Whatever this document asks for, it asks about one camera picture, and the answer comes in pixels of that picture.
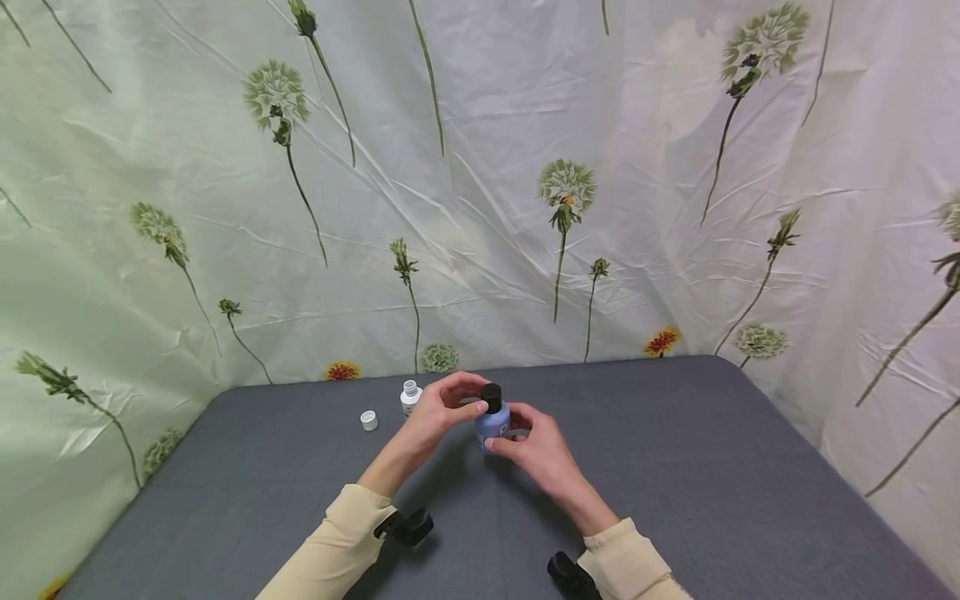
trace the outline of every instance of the person's right hand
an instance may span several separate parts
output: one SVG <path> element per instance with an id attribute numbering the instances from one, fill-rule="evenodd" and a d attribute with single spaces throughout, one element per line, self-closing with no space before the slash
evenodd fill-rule
<path id="1" fill-rule="evenodd" d="M 524 429 L 530 434 L 517 436 L 514 441 L 488 439 L 487 450 L 513 461 L 554 499 L 565 495 L 571 486 L 586 483 L 552 417 L 523 402 L 510 402 L 508 406 L 510 428 Z"/>

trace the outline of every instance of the dandelion print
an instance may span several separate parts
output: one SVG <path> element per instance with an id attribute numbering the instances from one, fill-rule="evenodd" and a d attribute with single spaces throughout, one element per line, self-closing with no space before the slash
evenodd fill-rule
<path id="1" fill-rule="evenodd" d="M 590 285 L 590 302 L 587 304 L 587 349 L 584 350 L 584 362 L 587 362 L 587 357 L 590 354 L 590 325 L 593 321 L 593 293 L 597 289 L 597 279 L 600 277 L 606 277 L 608 269 L 610 268 L 610 261 L 601 256 L 593 261 L 593 266 L 590 267 L 590 276 L 593 277 L 593 283 Z"/>
<path id="2" fill-rule="evenodd" d="M 772 77 L 774 73 L 783 74 L 796 64 L 800 42 L 804 39 L 809 24 L 810 13 L 798 4 L 787 2 L 781 7 L 758 14 L 743 27 L 737 27 L 733 37 L 727 42 L 720 78 L 722 82 L 731 82 L 727 94 L 733 98 L 733 106 L 720 137 L 713 184 L 707 194 L 704 215 L 700 219 L 701 227 L 707 219 L 710 201 L 720 179 L 720 161 L 727 145 L 733 114 L 754 85 Z"/>
<path id="3" fill-rule="evenodd" d="M 553 290 L 553 322 L 557 322 L 560 307 L 560 277 L 564 269 L 566 235 L 574 223 L 583 223 L 583 213 L 597 193 L 593 171 L 584 165 L 558 158 L 543 167 L 538 180 L 540 199 L 556 212 L 550 217 L 550 226 L 560 232 L 560 258 L 557 261 L 557 281 Z"/>
<path id="4" fill-rule="evenodd" d="M 45 383 L 48 396 L 66 396 L 78 404 L 89 406 L 110 419 L 110 422 L 117 428 L 117 431 L 120 432 L 120 437 L 123 438 L 124 446 L 127 447 L 127 453 L 130 455 L 133 482 L 136 483 L 138 490 L 143 489 L 143 484 L 140 483 L 140 475 L 136 470 L 136 458 L 133 457 L 133 448 L 130 445 L 130 440 L 127 438 L 127 431 L 124 429 L 123 424 L 116 415 L 95 402 L 87 392 L 84 392 L 84 390 L 77 385 L 77 375 L 69 374 L 66 368 L 64 368 L 62 372 L 59 372 L 51 367 L 45 360 L 30 352 L 24 352 L 20 355 L 20 359 L 16 361 L 15 369 L 19 373 L 32 375 Z"/>
<path id="5" fill-rule="evenodd" d="M 310 111 L 306 107 L 306 96 L 303 94 L 303 83 L 297 69 L 287 66 L 279 60 L 267 60 L 251 72 L 244 89 L 244 103 L 250 109 L 256 126 L 261 131 L 272 129 L 276 123 L 274 133 L 275 144 L 281 146 L 287 154 L 287 165 L 294 177 L 294 183 L 300 192 L 300 198 L 306 211 L 310 213 L 313 229 L 317 233 L 317 243 L 320 244 L 320 254 L 326 262 L 326 248 L 320 236 L 320 226 L 317 217 L 313 214 L 313 207 L 306 199 L 306 192 L 300 185 L 297 167 L 294 166 L 293 132 L 294 128 L 306 123 L 310 118 Z"/>
<path id="6" fill-rule="evenodd" d="M 417 26 L 417 36 L 420 38 L 420 48 L 423 50 L 423 60 L 426 62 L 426 72 L 430 76 L 430 91 L 433 92 L 433 111 L 437 115 L 437 131 L 440 132 L 440 156 L 444 156 L 444 123 L 440 119 L 440 102 L 437 101 L 437 82 L 433 77 L 433 62 L 430 60 L 430 51 L 426 48 L 426 38 L 423 36 L 423 28 L 420 26 L 420 20 L 417 18 L 417 7 L 414 6 L 414 0 L 410 2 L 410 14 L 414 17 L 414 25 Z"/>
<path id="7" fill-rule="evenodd" d="M 16 22 L 16 19 L 13 18 L 13 13 L 10 12 L 10 9 L 7 8 L 7 3 L 3 0 L 0 0 L 0 9 L 3 9 L 3 12 L 7 14 L 7 18 L 13 24 L 16 32 L 20 34 L 20 37 L 23 38 L 23 43 L 27 44 L 27 47 L 30 47 L 30 40 L 27 39 L 27 34 L 23 33 L 23 29 L 20 27 L 20 24 Z"/>
<path id="8" fill-rule="evenodd" d="M 944 419 L 949 417 L 950 413 L 955 411 L 957 408 L 960 408 L 960 397 L 954 400 L 953 404 L 951 404 L 946 411 L 944 411 L 943 413 L 940 413 L 940 416 L 937 417 L 930 424 L 930 426 L 926 428 L 926 431 L 922 436 L 920 436 L 917 442 L 912 446 L 910 446 L 910 449 L 907 450 L 907 453 L 903 456 L 900 462 L 897 463 L 897 465 L 893 468 L 893 470 L 887 473 L 887 476 L 884 477 L 880 481 L 880 483 L 876 484 L 873 488 L 870 489 L 869 492 L 865 493 L 864 497 L 869 498 L 870 496 L 874 495 L 875 493 L 885 488 L 887 484 L 890 483 L 890 480 L 896 477 L 897 473 L 899 473 L 904 467 L 906 467 L 906 464 L 910 462 L 910 459 L 913 458 L 913 455 L 917 453 L 917 450 L 920 449 L 920 446 L 924 445 L 924 442 L 926 442 L 926 439 L 930 437 L 930 434 L 932 434 L 936 430 L 936 428 L 940 425 L 940 423 L 944 422 Z"/>
<path id="9" fill-rule="evenodd" d="M 50 582 L 50 585 L 43 589 L 36 600 L 56 600 L 57 596 L 63 591 L 66 582 L 70 581 L 69 575 L 61 575 Z"/>
<path id="10" fill-rule="evenodd" d="M 770 360 L 783 354 L 787 348 L 786 332 L 761 324 L 743 325 L 736 332 L 736 346 L 747 355 L 740 363 L 743 369 L 751 358 Z"/>
<path id="11" fill-rule="evenodd" d="M 417 299 L 414 297 L 414 284 L 410 279 L 410 274 L 419 270 L 415 266 L 418 261 L 411 261 L 407 258 L 407 245 L 404 243 L 402 237 L 390 243 L 390 250 L 394 253 L 394 258 L 396 258 L 394 271 L 400 274 L 403 285 L 410 291 L 410 302 L 413 303 L 414 314 L 417 316 L 417 341 L 414 343 L 414 374 L 416 374 L 417 356 L 420 354 L 420 310 L 417 308 Z"/>
<path id="12" fill-rule="evenodd" d="M 423 351 L 421 362 L 425 372 L 454 372 L 460 365 L 460 355 L 453 346 L 431 344 Z"/>
<path id="13" fill-rule="evenodd" d="M 607 0 L 600 0 L 600 10 L 603 11 L 603 30 L 610 35 L 610 25 L 607 23 Z"/>
<path id="14" fill-rule="evenodd" d="M 717 345 L 717 349 L 713 351 L 714 356 L 720 353 L 720 348 L 722 348 L 727 342 L 733 331 L 741 323 L 743 323 L 744 319 L 747 318 L 747 315 L 754 308 L 754 306 L 756 306 L 756 302 L 760 300 L 760 295 L 763 294 L 763 290 L 767 286 L 767 281 L 770 280 L 770 274 L 773 273 L 774 270 L 774 261 L 776 261 L 777 257 L 780 256 L 780 251 L 783 250 L 785 246 L 793 246 L 794 240 L 800 237 L 799 233 L 792 233 L 793 226 L 797 225 L 798 219 L 800 219 L 799 208 L 796 210 L 791 210 L 780 217 L 780 229 L 777 231 L 776 235 L 767 240 L 767 244 L 770 245 L 770 250 L 767 251 L 767 273 L 763 276 L 763 280 L 760 282 L 760 289 L 756 290 L 756 296 L 754 296 L 754 300 L 750 302 L 750 304 L 747 306 L 747 309 L 743 311 L 742 315 L 740 315 L 740 318 L 737 319 L 730 330 L 727 331 L 727 335 L 723 336 L 723 339 L 720 340 L 720 344 Z"/>
<path id="15" fill-rule="evenodd" d="M 320 49 L 320 43 L 317 41 L 317 15 L 306 7 L 303 0 L 288 0 L 290 12 L 297 20 L 297 33 L 306 37 L 317 53 L 317 59 L 320 60 L 320 66 L 324 68 L 326 80 L 330 82 L 333 88 L 333 95 L 337 98 L 337 104 L 340 106 L 340 114 L 344 117 L 344 126 L 347 128 L 347 138 L 350 140 L 350 164 L 357 166 L 357 152 L 353 146 L 353 132 L 350 130 L 350 122 L 347 120 L 347 112 L 344 110 L 344 102 L 340 99 L 340 92 L 337 91 L 337 85 L 330 75 L 330 67 L 326 64 L 324 52 Z"/>
<path id="16" fill-rule="evenodd" d="M 20 210 L 20 207 L 17 206 L 13 201 L 13 198 L 10 197 L 10 194 L 8 194 L 7 191 L 2 187 L 0 187 L 0 196 L 3 196 L 4 200 L 7 201 L 7 204 L 9 204 L 11 208 L 16 211 L 16 214 L 20 215 L 20 218 L 23 219 L 23 222 L 27 224 L 28 228 L 34 228 L 34 225 L 30 222 L 30 219 L 27 218 L 27 215 L 23 214 L 23 211 Z"/>
<path id="17" fill-rule="evenodd" d="M 954 194 L 949 202 L 941 206 L 938 210 L 940 225 L 944 228 L 947 236 L 954 242 L 960 242 L 960 239 L 958 239 L 960 238 L 960 235 L 958 235 L 960 234 L 960 227 L 958 227 L 960 226 L 960 214 L 958 213 L 960 213 L 960 194 Z M 897 358 L 897 355 L 903 352 L 903 349 L 907 347 L 910 341 L 917 337 L 917 334 L 947 307 L 950 301 L 953 300 L 953 297 L 957 295 L 957 292 L 960 292 L 960 252 L 954 252 L 953 254 L 948 254 L 943 258 L 934 260 L 933 264 L 936 265 L 933 269 L 934 274 L 940 273 L 940 271 L 944 269 L 947 270 L 947 274 L 944 277 L 947 290 L 937 299 L 936 303 L 927 311 L 924 317 L 920 319 L 920 322 L 914 325 L 913 329 L 910 329 L 910 332 L 900 340 L 900 343 L 897 344 L 894 349 L 890 350 L 890 353 L 887 354 L 887 357 L 883 360 L 883 364 L 880 365 L 880 370 L 876 372 L 874 378 L 867 384 L 867 389 L 860 395 L 856 406 L 863 404 L 867 396 L 870 395 L 870 392 L 876 387 L 877 382 L 887 371 L 887 368 L 890 367 L 890 364 Z"/>
<path id="18" fill-rule="evenodd" d="M 663 358 L 683 337 L 677 327 L 664 327 L 647 342 L 643 353 L 651 358 Z"/>
<path id="19" fill-rule="evenodd" d="M 70 32 L 66 31 L 66 28 L 63 27 L 63 23 L 60 22 L 60 18 L 57 17 L 57 12 L 54 11 L 54 8 L 50 6 L 50 3 L 47 2 L 47 0 L 40 0 L 40 2 L 43 3 L 43 6 L 47 7 L 47 11 L 50 12 L 50 16 L 54 17 L 54 21 L 57 22 L 57 27 L 60 28 L 66 38 L 70 41 L 70 44 L 73 46 L 73 49 L 77 51 L 77 54 L 80 55 L 80 58 L 84 60 L 84 63 L 86 63 L 86 68 L 90 71 L 90 73 L 93 74 L 93 77 L 97 78 L 97 81 L 100 82 L 100 85 L 104 87 L 107 93 L 112 94 L 113 90 L 110 89 L 110 86 L 107 85 L 107 82 L 104 81 L 104 78 L 100 77 L 100 73 L 97 73 L 97 69 L 93 68 L 93 65 L 87 59 L 84 51 L 80 49 L 80 46 L 77 45 L 77 42 L 74 41 L 73 36 L 70 35 Z"/>
<path id="20" fill-rule="evenodd" d="M 173 427 L 168 427 L 166 432 L 160 436 L 160 439 L 147 448 L 147 452 L 143 455 L 144 481 L 150 481 L 150 478 L 154 476 L 156 470 L 160 468 L 163 463 L 167 462 L 170 454 L 173 453 L 174 448 L 180 444 L 181 440 L 183 440 L 183 432 Z"/>
<path id="21" fill-rule="evenodd" d="M 263 374 L 267 375 L 267 381 L 270 382 L 270 385 L 274 385 L 274 380 L 270 378 L 270 374 L 267 372 L 267 366 L 263 364 L 263 361 L 260 360 L 257 355 L 253 353 L 253 350 L 248 348 L 247 345 L 243 343 L 243 340 L 240 339 L 240 336 L 237 335 L 237 328 L 233 324 L 233 316 L 243 314 L 243 310 L 240 308 L 240 303 L 224 298 L 223 300 L 220 300 L 219 306 L 220 312 L 227 316 L 227 321 L 230 323 L 230 331 L 233 332 L 233 337 L 237 339 L 237 342 L 240 344 L 240 346 L 247 351 L 247 354 L 249 354 L 253 360 L 260 363 L 260 368 L 263 369 Z"/>
<path id="22" fill-rule="evenodd" d="M 324 381 L 347 381 L 360 377 L 360 367 L 349 360 L 337 360 L 327 366 Z"/>
<path id="23" fill-rule="evenodd" d="M 213 322 L 206 315 L 204 304 L 200 302 L 200 296 L 197 294 L 197 286 L 193 283 L 193 277 L 186 268 L 186 263 L 190 258 L 186 255 L 186 242 L 183 241 L 183 231 L 174 221 L 173 217 L 163 212 L 159 208 L 146 203 L 137 203 L 131 209 L 131 220 L 136 232 L 155 244 L 163 246 L 167 260 L 174 263 L 183 271 L 190 289 L 193 291 L 193 297 L 200 306 L 200 312 L 204 314 L 206 324 L 210 326 L 210 333 L 213 334 L 213 341 L 217 346 L 217 354 L 223 356 L 220 351 L 220 339 L 217 338 L 217 331 L 213 328 Z"/>

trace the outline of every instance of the floral curtain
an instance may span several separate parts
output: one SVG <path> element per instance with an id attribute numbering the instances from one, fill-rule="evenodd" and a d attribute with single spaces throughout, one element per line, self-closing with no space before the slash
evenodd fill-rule
<path id="1" fill-rule="evenodd" d="M 3 0 L 2 595 L 54 597 L 225 389 L 689 353 L 960 591 L 957 23 Z"/>

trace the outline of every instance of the blue bottle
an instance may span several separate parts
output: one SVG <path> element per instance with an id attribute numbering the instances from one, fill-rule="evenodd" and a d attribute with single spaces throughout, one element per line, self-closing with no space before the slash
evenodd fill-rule
<path id="1" fill-rule="evenodd" d="M 484 442 L 487 438 L 502 438 L 507 435 L 510 429 L 510 407 L 504 403 L 500 386 L 495 383 L 488 383 L 480 388 L 480 399 L 487 402 L 487 413 L 481 415 L 473 426 L 476 427 L 480 447 L 490 454 Z"/>

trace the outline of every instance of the small white bottle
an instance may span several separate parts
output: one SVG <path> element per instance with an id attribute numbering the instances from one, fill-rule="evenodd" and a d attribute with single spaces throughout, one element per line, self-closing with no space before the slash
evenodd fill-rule
<path id="1" fill-rule="evenodd" d="M 417 406 L 417 402 L 420 401 L 420 394 L 423 394 L 423 389 L 417 387 L 416 381 L 407 379 L 403 382 L 403 392 L 400 393 L 400 405 L 403 406 L 404 417 L 410 417 L 410 413 L 414 411 L 414 407 Z"/>

